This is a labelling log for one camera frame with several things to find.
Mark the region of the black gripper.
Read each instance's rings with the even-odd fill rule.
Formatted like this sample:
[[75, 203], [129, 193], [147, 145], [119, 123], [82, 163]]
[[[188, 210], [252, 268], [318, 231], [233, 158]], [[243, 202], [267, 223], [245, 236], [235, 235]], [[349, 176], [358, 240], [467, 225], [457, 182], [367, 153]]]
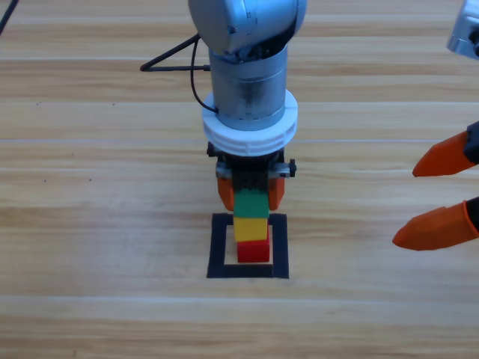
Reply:
[[278, 209], [284, 196], [284, 179], [296, 175], [296, 161], [285, 161], [284, 148], [263, 156], [237, 156], [208, 144], [207, 155], [217, 158], [218, 192], [226, 209], [234, 207], [234, 191], [266, 191], [268, 186], [269, 208]]

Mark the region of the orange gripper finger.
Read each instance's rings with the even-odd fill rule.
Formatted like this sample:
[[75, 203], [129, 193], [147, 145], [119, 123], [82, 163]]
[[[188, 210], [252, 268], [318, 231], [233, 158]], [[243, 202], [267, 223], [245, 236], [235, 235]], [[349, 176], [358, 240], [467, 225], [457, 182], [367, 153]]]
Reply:
[[478, 238], [478, 197], [412, 218], [392, 242], [414, 251], [449, 248]]
[[478, 122], [433, 145], [418, 161], [414, 177], [454, 175], [478, 165]]

